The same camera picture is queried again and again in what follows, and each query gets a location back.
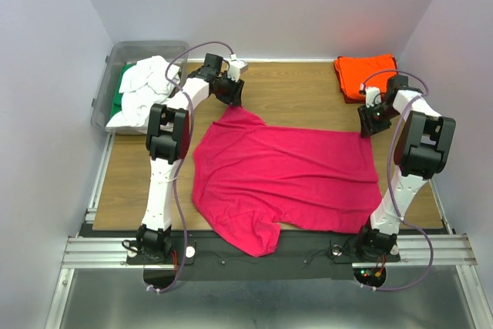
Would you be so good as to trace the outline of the small electronics board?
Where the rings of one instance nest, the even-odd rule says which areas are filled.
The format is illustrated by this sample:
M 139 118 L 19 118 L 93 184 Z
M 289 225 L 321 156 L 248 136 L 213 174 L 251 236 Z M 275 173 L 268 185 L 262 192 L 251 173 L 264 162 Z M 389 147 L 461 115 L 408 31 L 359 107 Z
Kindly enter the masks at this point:
M 361 268 L 357 271 L 365 282 L 383 280 L 386 274 L 385 267 Z

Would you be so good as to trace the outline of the pink t shirt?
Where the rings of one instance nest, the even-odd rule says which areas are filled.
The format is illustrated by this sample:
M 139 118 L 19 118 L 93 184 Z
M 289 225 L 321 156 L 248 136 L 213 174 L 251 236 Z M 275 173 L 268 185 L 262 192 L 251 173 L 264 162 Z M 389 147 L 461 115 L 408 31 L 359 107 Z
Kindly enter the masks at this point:
M 371 141 L 354 132 L 269 126 L 230 108 L 193 160 L 194 206 L 253 257 L 276 250 L 283 224 L 356 233 L 381 201 Z

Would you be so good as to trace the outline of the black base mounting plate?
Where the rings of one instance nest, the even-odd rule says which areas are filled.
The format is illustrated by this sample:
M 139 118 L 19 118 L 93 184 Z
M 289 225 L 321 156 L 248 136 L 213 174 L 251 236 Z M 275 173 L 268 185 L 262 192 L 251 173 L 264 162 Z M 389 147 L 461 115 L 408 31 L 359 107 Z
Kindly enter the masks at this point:
M 276 250 L 251 257 L 212 231 L 191 231 L 181 281 L 352 280 L 353 267 L 391 264 L 399 256 L 356 248 L 352 234 L 282 230 Z

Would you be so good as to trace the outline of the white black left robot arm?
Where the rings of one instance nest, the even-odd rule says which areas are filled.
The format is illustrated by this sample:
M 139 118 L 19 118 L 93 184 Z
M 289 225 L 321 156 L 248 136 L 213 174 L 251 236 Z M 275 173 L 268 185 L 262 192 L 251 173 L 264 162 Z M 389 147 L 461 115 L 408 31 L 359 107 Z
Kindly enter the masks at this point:
M 228 106 L 239 106 L 247 63 L 232 54 L 226 61 L 207 53 L 203 65 L 191 72 L 168 103 L 150 108 L 146 148 L 150 184 L 146 210 L 135 240 L 125 242 L 128 260 L 137 264 L 164 264 L 175 256 L 172 247 L 170 202 L 178 170 L 189 150 L 194 111 L 214 95 Z

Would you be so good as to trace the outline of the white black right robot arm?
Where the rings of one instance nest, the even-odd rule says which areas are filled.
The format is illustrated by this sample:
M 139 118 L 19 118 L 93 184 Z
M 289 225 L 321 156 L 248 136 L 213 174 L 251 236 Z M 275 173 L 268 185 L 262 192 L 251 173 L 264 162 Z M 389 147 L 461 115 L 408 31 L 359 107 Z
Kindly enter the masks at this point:
M 355 253 L 364 260 L 397 255 L 397 235 L 407 209 L 418 191 L 445 168 L 456 129 L 455 119 L 429 106 L 427 87 L 409 85 L 410 73 L 387 73 L 391 77 L 384 92 L 369 84 L 380 72 L 362 82 L 365 103 L 357 110 L 364 138 L 390 129 L 391 120 L 399 118 L 387 157 L 387 191 L 354 241 Z

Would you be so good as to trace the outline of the aluminium frame rail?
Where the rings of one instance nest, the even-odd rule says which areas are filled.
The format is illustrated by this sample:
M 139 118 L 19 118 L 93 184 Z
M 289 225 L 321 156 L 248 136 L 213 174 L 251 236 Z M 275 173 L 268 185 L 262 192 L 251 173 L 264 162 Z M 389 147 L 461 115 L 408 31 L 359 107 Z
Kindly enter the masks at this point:
M 122 246 L 123 238 L 74 237 L 68 239 L 62 258 L 67 269 L 140 268 L 144 263 L 128 257 Z M 465 234 L 403 235 L 398 237 L 399 255 L 385 259 L 387 267 L 425 267 L 429 263 L 430 250 L 434 251 L 433 266 L 475 266 L 477 260 L 468 236 Z

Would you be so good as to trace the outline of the clear plastic bin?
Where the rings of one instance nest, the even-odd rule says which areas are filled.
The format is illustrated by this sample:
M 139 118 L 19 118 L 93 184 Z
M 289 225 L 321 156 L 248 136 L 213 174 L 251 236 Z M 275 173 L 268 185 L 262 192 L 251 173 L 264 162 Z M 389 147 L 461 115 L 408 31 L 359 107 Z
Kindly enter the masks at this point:
M 140 135 L 146 133 L 146 127 L 118 126 L 109 128 L 110 119 L 121 110 L 122 94 L 119 92 L 124 73 L 138 61 L 159 55 L 166 61 L 174 60 L 189 48 L 184 41 L 126 41 L 112 47 L 106 56 L 106 69 L 99 85 L 97 96 L 92 100 L 91 125 L 108 133 Z

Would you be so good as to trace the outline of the white t shirt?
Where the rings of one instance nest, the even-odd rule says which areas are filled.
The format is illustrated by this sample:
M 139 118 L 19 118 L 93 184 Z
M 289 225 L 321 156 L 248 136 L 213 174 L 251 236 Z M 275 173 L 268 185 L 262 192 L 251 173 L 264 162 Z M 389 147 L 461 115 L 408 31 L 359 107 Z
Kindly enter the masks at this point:
M 179 72 L 179 66 L 169 64 L 159 55 L 138 61 L 122 80 L 122 111 L 114 115 L 107 126 L 147 126 L 151 106 L 163 104 L 170 98 L 174 85 L 179 82 Z

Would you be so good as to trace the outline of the green t shirt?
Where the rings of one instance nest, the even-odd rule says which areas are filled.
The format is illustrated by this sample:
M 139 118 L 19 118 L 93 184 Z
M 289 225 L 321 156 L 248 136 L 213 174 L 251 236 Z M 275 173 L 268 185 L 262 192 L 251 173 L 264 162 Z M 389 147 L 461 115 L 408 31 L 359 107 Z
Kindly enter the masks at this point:
M 136 64 L 135 63 L 132 63 L 132 64 L 127 64 L 127 65 L 124 65 L 122 67 L 122 70 L 120 72 L 120 75 L 119 75 L 119 80 L 117 82 L 117 85 L 116 85 L 116 91 L 115 91 L 115 94 L 113 96 L 113 100 L 112 100 L 112 108 L 111 108 L 111 112 L 110 112 L 110 119 L 116 115 L 118 112 L 121 112 L 122 111 L 122 96 L 123 96 L 123 93 L 120 92 L 120 87 L 122 85 L 122 80 L 123 80 L 123 77 L 124 75 L 126 74 L 126 72 L 131 69 L 133 66 L 135 66 Z

